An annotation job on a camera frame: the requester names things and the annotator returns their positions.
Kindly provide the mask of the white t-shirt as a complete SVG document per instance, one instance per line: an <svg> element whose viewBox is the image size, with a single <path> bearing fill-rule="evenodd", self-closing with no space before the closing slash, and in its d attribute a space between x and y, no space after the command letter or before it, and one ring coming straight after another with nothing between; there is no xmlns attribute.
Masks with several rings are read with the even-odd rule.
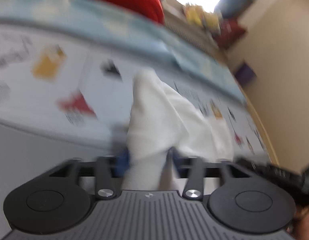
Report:
<svg viewBox="0 0 309 240"><path fill-rule="evenodd" d="M131 160L122 189L181 192L184 181L168 156L172 147L183 157L201 157L210 163L234 158L231 132L224 119L205 117L153 69L141 70L133 80L127 132Z"/></svg>

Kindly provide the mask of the purple bag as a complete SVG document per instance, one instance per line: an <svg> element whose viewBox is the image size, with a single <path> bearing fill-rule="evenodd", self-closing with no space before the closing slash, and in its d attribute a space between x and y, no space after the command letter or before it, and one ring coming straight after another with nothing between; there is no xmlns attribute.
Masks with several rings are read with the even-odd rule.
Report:
<svg viewBox="0 0 309 240"><path fill-rule="evenodd" d="M245 87L257 77L254 70L246 62L238 66L234 76L241 87Z"/></svg>

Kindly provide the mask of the dark red plush toy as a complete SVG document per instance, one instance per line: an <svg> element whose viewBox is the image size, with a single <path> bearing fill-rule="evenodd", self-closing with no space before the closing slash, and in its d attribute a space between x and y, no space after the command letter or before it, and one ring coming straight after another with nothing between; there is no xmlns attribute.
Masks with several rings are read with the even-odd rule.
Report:
<svg viewBox="0 0 309 240"><path fill-rule="evenodd" d="M220 23L220 33L214 36L214 40L221 49L229 49L237 42L247 29L241 26L237 18L223 19Z"/></svg>

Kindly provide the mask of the yellow plush toy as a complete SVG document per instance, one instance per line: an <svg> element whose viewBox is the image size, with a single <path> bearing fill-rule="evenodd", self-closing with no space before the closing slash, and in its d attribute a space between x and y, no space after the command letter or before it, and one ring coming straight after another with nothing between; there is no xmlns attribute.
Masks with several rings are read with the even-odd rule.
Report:
<svg viewBox="0 0 309 240"><path fill-rule="evenodd" d="M206 12L199 5L186 4L184 14L190 24L205 29L212 34L220 32L220 16L214 12Z"/></svg>

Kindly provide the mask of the light blue cloud blanket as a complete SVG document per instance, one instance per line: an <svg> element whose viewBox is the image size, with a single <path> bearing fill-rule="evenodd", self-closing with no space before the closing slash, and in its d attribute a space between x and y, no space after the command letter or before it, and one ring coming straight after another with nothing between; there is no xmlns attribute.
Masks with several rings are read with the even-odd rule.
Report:
<svg viewBox="0 0 309 240"><path fill-rule="evenodd" d="M48 29L152 58L247 102L230 70L160 24L98 0L0 0L0 20Z"/></svg>

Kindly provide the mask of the wooden bed frame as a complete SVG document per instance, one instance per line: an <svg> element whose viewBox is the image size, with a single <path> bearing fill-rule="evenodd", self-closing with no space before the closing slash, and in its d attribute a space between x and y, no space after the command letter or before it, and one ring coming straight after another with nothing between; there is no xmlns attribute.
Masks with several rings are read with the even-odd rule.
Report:
<svg viewBox="0 0 309 240"><path fill-rule="evenodd" d="M214 55L214 58L215 58L216 61L218 61L218 63L223 64L226 67L228 67L228 59L227 59L227 56L226 56L226 54L223 50L217 50L216 54ZM261 118L259 117L257 111L255 110L254 106L252 105L249 97L246 95L245 91L239 85L238 82L237 82L237 85L240 88L242 94L244 95L244 97L246 99L246 109L250 113L252 120L256 124L257 130L258 130L258 132L261 136L261 139L263 140L263 142L265 144L267 154L269 156L270 161L275 165L280 165L278 157L277 157L276 152L275 152L275 149L272 145L272 142L270 140L269 135L267 134L265 126L263 125L263 123L261 121Z"/></svg>

